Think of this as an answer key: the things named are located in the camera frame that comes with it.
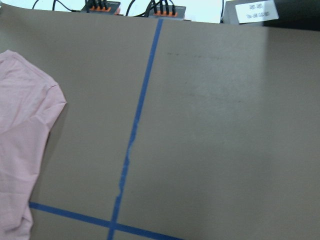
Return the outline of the pink printed t-shirt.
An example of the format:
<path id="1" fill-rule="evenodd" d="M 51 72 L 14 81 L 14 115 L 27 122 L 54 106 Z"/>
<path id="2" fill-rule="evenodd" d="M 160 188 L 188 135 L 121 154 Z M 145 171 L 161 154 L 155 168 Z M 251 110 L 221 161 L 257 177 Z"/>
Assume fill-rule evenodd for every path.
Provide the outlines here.
<path id="1" fill-rule="evenodd" d="M 29 200 L 49 133 L 66 105 L 59 84 L 17 52 L 0 55 L 0 237 L 28 240 Z"/>

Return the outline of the lower orange black usb hub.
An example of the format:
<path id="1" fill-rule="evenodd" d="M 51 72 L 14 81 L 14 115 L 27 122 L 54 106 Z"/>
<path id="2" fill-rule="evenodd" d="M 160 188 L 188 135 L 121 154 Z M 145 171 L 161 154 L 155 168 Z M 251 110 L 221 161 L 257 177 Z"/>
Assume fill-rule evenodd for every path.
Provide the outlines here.
<path id="1" fill-rule="evenodd" d="M 172 0 L 151 0 L 144 16 L 147 18 L 173 19 L 183 21 L 186 7 L 175 5 Z"/>

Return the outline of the orange black usb hub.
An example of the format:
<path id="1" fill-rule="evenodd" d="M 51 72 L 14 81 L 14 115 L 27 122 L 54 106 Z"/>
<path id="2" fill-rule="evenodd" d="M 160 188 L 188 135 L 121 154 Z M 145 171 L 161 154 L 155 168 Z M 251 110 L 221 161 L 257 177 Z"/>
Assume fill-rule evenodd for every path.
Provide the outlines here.
<path id="1" fill-rule="evenodd" d="M 117 15 L 121 3 L 111 0 L 86 0 L 81 13 Z"/>
<path id="2" fill-rule="evenodd" d="M 173 19 L 183 21 L 186 7 L 175 5 L 172 0 L 151 0 L 144 16 L 147 18 Z"/>

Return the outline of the upper orange black usb hub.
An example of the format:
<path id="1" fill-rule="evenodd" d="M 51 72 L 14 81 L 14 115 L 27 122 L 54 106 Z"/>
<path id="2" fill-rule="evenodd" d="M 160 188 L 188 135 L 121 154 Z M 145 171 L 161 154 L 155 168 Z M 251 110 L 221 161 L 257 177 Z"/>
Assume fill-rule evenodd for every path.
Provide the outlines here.
<path id="1" fill-rule="evenodd" d="M 86 0 L 81 13 L 117 15 L 121 3 L 111 0 Z"/>

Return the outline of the black box with label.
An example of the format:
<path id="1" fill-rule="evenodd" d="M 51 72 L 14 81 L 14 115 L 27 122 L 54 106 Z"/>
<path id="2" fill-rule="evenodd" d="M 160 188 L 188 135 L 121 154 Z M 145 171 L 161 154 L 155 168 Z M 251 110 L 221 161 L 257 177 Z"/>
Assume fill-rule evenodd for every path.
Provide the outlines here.
<path id="1" fill-rule="evenodd" d="M 287 24 L 320 17 L 318 0 L 231 0 L 225 2 L 224 24 Z"/>

